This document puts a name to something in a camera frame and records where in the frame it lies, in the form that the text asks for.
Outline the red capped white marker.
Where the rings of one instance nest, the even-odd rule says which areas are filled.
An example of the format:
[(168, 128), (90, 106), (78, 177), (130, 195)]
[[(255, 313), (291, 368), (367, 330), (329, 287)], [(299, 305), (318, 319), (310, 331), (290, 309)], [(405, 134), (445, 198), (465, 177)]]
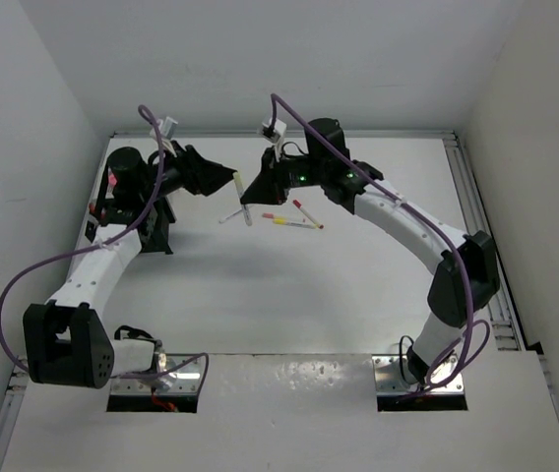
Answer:
[(324, 229), (324, 225), (319, 222), (297, 199), (292, 201), (293, 205), (318, 229)]

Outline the pink yellow marker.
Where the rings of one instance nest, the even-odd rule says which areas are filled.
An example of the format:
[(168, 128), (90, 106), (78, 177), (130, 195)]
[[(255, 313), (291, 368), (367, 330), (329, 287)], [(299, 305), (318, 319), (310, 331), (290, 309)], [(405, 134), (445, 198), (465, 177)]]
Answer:
[(266, 218), (266, 219), (270, 219), (270, 220), (278, 220), (280, 222), (292, 222), (292, 223), (305, 223), (306, 220), (305, 218), (298, 218), (298, 217), (293, 217), (293, 216), (285, 216), (285, 215), (280, 215), (280, 214), (276, 214), (276, 213), (270, 213), (270, 212), (263, 212), (262, 213), (262, 217)]

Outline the yellow capped white marker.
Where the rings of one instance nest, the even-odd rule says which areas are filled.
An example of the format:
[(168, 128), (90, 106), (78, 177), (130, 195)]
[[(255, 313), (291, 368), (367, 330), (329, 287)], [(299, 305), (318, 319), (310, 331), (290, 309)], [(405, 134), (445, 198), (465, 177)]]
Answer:
[(320, 229), (319, 226), (314, 224), (308, 224), (305, 222), (292, 221), (292, 220), (279, 219), (279, 218), (274, 218), (272, 220), (272, 223), (276, 225), (298, 227), (303, 229)]

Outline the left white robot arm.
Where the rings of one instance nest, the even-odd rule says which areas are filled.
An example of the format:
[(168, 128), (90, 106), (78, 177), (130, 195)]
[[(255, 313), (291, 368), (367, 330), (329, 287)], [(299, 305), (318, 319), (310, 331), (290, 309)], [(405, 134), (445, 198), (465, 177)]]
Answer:
[(171, 254), (169, 227), (176, 218), (168, 195), (184, 189), (210, 196), (233, 177), (233, 169), (179, 143), (148, 158), (135, 147), (109, 155), (86, 229), (92, 247), (56, 292), (23, 316), (33, 382), (102, 388), (112, 378), (159, 377), (160, 341), (137, 331), (108, 335), (105, 305), (137, 256)]

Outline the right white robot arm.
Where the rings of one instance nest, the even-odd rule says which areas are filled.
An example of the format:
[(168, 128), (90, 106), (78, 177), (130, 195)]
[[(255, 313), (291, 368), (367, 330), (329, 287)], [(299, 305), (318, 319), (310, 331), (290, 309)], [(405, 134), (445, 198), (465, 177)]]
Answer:
[(500, 288), (494, 240), (484, 231), (467, 234), (443, 223), (409, 202), (376, 167), (351, 158), (338, 120), (310, 121), (304, 130), (307, 150), (299, 155), (283, 151), (285, 130), (280, 120), (263, 122), (260, 134), (271, 145), (240, 201), (279, 206), (292, 189), (319, 187), (332, 203), (384, 230), (415, 255), (433, 277), (430, 315), (400, 370), (405, 382), (426, 385), (436, 362), (468, 338), (474, 314)]

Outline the black slatted organizer bin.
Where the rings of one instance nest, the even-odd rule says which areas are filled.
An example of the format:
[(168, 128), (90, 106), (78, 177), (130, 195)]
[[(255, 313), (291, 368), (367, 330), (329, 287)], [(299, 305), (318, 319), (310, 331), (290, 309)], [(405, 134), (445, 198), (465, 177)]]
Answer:
[(148, 216), (138, 226), (141, 253), (164, 253), (172, 255), (169, 246), (169, 228), (176, 222), (168, 199), (159, 199), (154, 203)]

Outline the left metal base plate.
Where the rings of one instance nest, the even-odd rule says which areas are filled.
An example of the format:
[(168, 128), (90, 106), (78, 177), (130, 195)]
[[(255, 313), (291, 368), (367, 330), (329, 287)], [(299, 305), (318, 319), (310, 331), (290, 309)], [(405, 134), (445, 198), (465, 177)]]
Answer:
[(136, 378), (114, 379), (110, 385), (112, 395), (142, 396), (152, 392), (159, 395), (194, 395), (201, 386), (206, 367), (203, 355), (176, 355), (160, 353), (155, 356), (157, 377), (151, 380)]

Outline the metal base plate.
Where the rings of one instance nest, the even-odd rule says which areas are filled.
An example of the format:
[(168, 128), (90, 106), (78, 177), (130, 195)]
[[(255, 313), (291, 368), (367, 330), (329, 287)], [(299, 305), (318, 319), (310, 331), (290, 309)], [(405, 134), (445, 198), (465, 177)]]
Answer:
[(465, 386), (463, 375), (439, 388), (429, 388), (414, 379), (407, 366), (406, 355), (386, 354), (372, 357), (375, 388), (378, 396), (397, 397), (427, 390), (429, 395), (463, 395)]
[(194, 395), (201, 386), (206, 367), (203, 355), (176, 355), (160, 353), (155, 356), (157, 377), (151, 380), (136, 378), (114, 379), (110, 385), (112, 395), (142, 396), (152, 392), (159, 395)]

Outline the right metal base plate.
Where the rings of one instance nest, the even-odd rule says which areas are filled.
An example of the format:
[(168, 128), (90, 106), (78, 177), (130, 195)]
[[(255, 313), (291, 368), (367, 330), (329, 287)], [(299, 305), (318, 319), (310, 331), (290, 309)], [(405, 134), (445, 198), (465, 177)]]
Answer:
[(397, 397), (427, 390), (429, 395), (463, 395), (465, 386), (463, 375), (439, 388), (429, 388), (414, 379), (407, 366), (406, 355), (386, 354), (372, 357), (375, 388), (378, 396)]

